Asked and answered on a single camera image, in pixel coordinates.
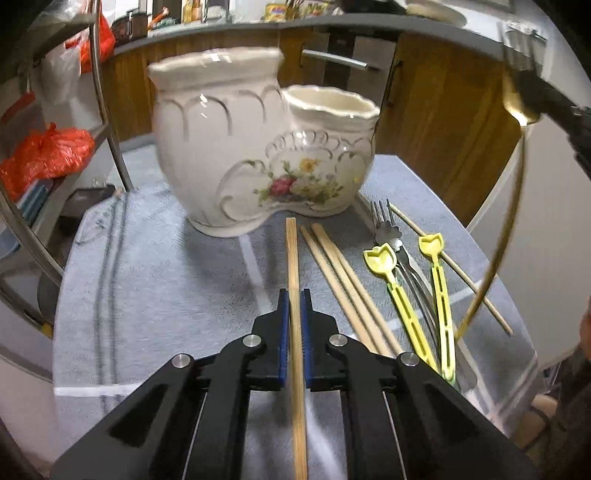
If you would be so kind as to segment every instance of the red plastic bag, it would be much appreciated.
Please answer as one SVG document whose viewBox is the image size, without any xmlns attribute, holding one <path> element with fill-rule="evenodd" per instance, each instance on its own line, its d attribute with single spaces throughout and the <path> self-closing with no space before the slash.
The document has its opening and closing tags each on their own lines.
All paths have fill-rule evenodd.
<svg viewBox="0 0 591 480">
<path fill-rule="evenodd" d="M 115 49 L 115 36 L 109 27 L 109 23 L 105 16 L 100 14 L 99 24 L 99 44 L 100 44 L 100 62 L 104 62 L 111 55 Z M 82 73 L 92 71 L 92 65 L 90 64 L 90 40 L 86 40 L 82 49 L 80 50 L 80 62 L 82 64 Z"/>
<path fill-rule="evenodd" d="M 83 170 L 95 150 L 95 140 L 86 130 L 33 131 L 20 143 L 14 155 L 0 163 L 0 180 L 13 202 L 35 180 L 56 179 Z"/>
</svg>

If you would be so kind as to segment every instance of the white plate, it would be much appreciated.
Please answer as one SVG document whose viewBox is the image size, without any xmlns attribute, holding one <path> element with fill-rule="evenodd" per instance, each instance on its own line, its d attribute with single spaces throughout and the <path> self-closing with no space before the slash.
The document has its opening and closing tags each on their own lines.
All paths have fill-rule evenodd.
<svg viewBox="0 0 591 480">
<path fill-rule="evenodd" d="M 431 18 L 458 28 L 464 28 L 467 22 L 466 17 L 459 11 L 432 0 L 407 4 L 407 15 Z"/>
</svg>

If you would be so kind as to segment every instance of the bamboo skewer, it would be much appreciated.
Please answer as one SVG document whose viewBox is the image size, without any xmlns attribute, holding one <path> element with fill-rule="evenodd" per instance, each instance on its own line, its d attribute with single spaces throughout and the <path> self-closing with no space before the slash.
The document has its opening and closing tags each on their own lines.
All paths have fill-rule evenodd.
<svg viewBox="0 0 591 480">
<path fill-rule="evenodd" d="M 324 259 L 324 255 L 322 254 L 320 247 L 312 238 L 306 227 L 301 226 L 300 231 L 301 234 L 304 236 L 304 240 L 306 240 L 306 243 L 308 244 L 310 251 L 312 252 L 314 260 L 316 260 L 316 263 L 318 264 L 320 270 L 324 274 L 324 277 L 328 282 L 330 289 L 335 294 L 337 301 L 343 309 L 343 312 L 345 313 L 347 320 L 353 328 L 355 335 L 357 336 L 359 341 L 367 347 L 367 349 L 370 352 L 378 353 L 374 343 L 372 342 L 371 338 L 369 337 L 369 334 L 367 333 L 367 330 L 365 329 L 363 323 L 357 315 L 357 312 L 355 311 L 353 304 L 349 301 L 349 298 L 343 290 L 343 287 L 340 285 L 339 280 L 335 277 L 335 274 L 333 273 L 331 266 Z"/>
<path fill-rule="evenodd" d="M 291 421 L 295 480 L 307 480 L 306 406 L 304 387 L 304 356 L 301 341 L 300 273 L 297 254 L 295 218 L 285 219 L 287 241 L 287 285 L 290 297 L 290 374 Z"/>
<path fill-rule="evenodd" d="M 421 230 L 421 228 L 416 223 L 414 223 L 409 217 L 407 217 L 402 211 L 400 211 L 399 208 L 396 207 L 396 205 L 390 202 L 388 204 L 388 207 L 397 216 L 399 216 L 410 228 L 412 228 L 418 236 L 426 235 L 426 233 L 423 232 L 423 230 Z M 466 283 L 466 285 L 468 285 L 474 293 L 478 294 L 478 286 L 472 281 L 470 277 L 468 277 L 468 275 L 466 275 L 466 273 L 460 268 L 460 266 L 457 263 L 455 263 L 447 253 L 445 253 L 445 251 L 441 252 L 441 257 L 445 260 L 447 265 L 449 265 L 452 268 L 452 270 L 459 275 L 459 277 Z M 491 311 L 493 317 L 496 319 L 499 325 L 503 327 L 503 330 L 507 333 L 507 335 L 513 335 L 513 330 L 506 322 L 506 320 L 502 317 L 500 312 L 491 303 L 491 301 L 485 297 L 483 303 Z"/>
<path fill-rule="evenodd" d="M 365 289 L 365 287 L 361 283 L 361 280 L 359 279 L 359 277 L 357 276 L 357 274 L 355 273 L 355 271 L 353 270 L 351 265 L 349 265 L 349 262 L 347 262 L 347 259 L 345 258 L 345 256 L 341 253 L 341 251 L 335 245 L 334 242 L 332 243 L 332 246 L 335 250 L 336 256 L 339 259 L 340 264 L 342 265 L 343 269 L 345 270 L 345 272 L 349 276 L 349 279 L 351 280 L 351 282 L 353 283 L 353 285 L 357 289 L 359 296 L 361 296 L 361 298 L 363 299 L 363 301 L 367 305 L 367 308 L 369 309 L 371 314 L 374 316 L 374 320 L 377 322 L 379 327 L 382 329 L 382 333 L 386 337 L 386 340 L 390 344 L 390 347 L 392 347 L 392 351 L 394 352 L 394 354 L 400 355 L 401 353 L 404 352 L 404 350 L 400 346 L 400 343 L 398 343 L 398 340 L 396 340 L 396 337 L 392 333 L 392 330 L 390 330 L 390 328 L 388 327 L 388 324 L 386 323 L 384 316 L 379 311 L 377 305 L 372 300 L 372 297 L 369 295 L 368 291 Z"/>
<path fill-rule="evenodd" d="M 361 300 L 361 297 L 355 290 L 355 287 L 351 283 L 349 277 L 345 273 L 345 269 L 341 266 L 339 259 L 332 247 L 332 241 L 324 231 L 324 228 L 319 223 L 312 224 L 312 231 L 316 234 L 316 238 L 320 242 L 324 253 L 328 257 L 331 265 L 335 269 L 337 276 L 339 277 L 340 282 L 343 284 L 345 291 L 349 295 L 349 298 L 352 300 L 353 305 L 355 306 L 355 310 L 359 313 L 359 316 L 363 320 L 363 324 L 367 329 L 371 339 L 373 340 L 378 353 L 384 356 L 392 357 L 392 352 L 388 345 L 384 341 L 381 332 L 379 331 L 378 326 L 375 324 L 373 317 L 371 316 L 369 310 Z"/>
</svg>

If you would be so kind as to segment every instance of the metal pole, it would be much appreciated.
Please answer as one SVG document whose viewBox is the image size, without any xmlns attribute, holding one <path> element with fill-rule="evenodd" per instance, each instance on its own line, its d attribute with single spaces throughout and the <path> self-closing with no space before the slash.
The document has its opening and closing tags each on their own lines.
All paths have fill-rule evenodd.
<svg viewBox="0 0 591 480">
<path fill-rule="evenodd" d="M 123 182 L 123 187 L 126 191 L 130 191 L 134 188 L 129 178 L 129 172 L 125 166 L 123 155 L 119 147 L 119 142 L 115 136 L 115 132 L 109 123 L 109 116 L 107 113 L 107 107 L 105 104 L 105 97 L 103 96 L 103 84 L 102 76 L 100 71 L 100 38 L 99 38 L 99 26 L 100 26 L 100 0 L 91 0 L 90 2 L 90 13 L 95 15 L 95 21 L 90 25 L 90 62 L 92 64 L 92 80 L 95 84 L 96 101 L 99 104 L 100 119 L 103 124 L 109 125 L 109 134 L 107 136 L 107 143 L 111 149 L 113 160 L 115 160 L 115 167 Z"/>
<path fill-rule="evenodd" d="M 29 305 L 15 297 L 14 293 L 5 291 L 0 284 L 0 301 L 5 303 L 15 314 L 30 323 L 37 330 L 41 330 L 43 325 L 48 323 L 42 315 L 31 309 Z"/>
<path fill-rule="evenodd" d="M 22 217 L 21 211 L 8 197 L 8 192 L 2 182 L 0 182 L 0 216 L 2 216 L 7 227 L 14 233 L 20 244 L 31 254 L 37 265 L 56 285 L 60 285 L 64 270 L 29 228 Z"/>
</svg>

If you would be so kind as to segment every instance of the white plastic bag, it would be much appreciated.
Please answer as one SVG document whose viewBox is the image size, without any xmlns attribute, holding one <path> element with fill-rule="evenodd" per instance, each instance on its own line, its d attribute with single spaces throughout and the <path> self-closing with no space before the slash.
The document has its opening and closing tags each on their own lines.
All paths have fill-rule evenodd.
<svg viewBox="0 0 591 480">
<path fill-rule="evenodd" d="M 58 105 L 74 95 L 82 71 L 80 49 L 87 38 L 86 31 L 77 46 L 66 48 L 62 44 L 51 50 L 41 61 L 39 81 L 41 96 L 46 102 Z"/>
<path fill-rule="evenodd" d="M 39 14 L 29 29 L 56 22 L 69 22 L 77 14 L 85 12 L 88 0 L 53 0 Z"/>
</svg>

